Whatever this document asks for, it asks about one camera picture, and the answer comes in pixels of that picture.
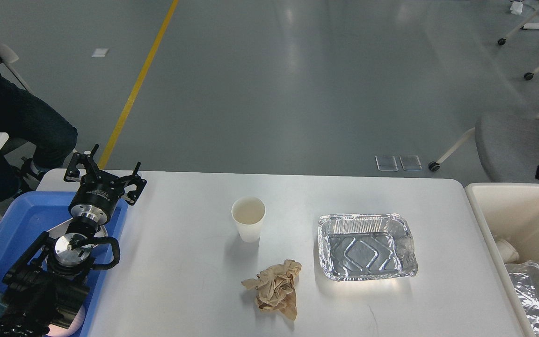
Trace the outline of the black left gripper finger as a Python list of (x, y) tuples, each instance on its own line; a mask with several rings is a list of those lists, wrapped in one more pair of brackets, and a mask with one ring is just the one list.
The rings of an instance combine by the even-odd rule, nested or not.
[(122, 176), (118, 179), (120, 188), (119, 196), (124, 199), (128, 205), (135, 205), (147, 185), (146, 179), (140, 174), (141, 162), (138, 161), (131, 174)]
[(64, 174), (64, 181), (80, 182), (81, 184), (103, 183), (102, 170), (94, 161), (94, 154), (98, 148), (99, 144), (95, 144), (88, 153), (74, 152)]

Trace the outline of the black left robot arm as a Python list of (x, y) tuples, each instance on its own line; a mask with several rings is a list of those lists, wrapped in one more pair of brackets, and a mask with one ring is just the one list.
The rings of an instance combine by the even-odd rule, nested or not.
[(133, 172), (117, 176), (94, 162), (91, 152), (74, 153), (63, 179), (79, 182), (68, 206), (69, 220), (59, 237), (43, 231), (2, 278), (6, 285), (0, 337), (43, 337), (50, 325), (69, 328), (90, 292), (91, 271), (106, 271), (120, 262), (118, 239), (96, 237), (120, 200), (134, 205), (147, 181)]

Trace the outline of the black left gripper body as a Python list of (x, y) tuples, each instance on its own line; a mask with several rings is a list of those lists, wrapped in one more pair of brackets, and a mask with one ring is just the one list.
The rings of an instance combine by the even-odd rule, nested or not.
[(73, 222), (105, 225), (125, 192), (120, 186), (88, 182), (79, 187), (69, 205)]

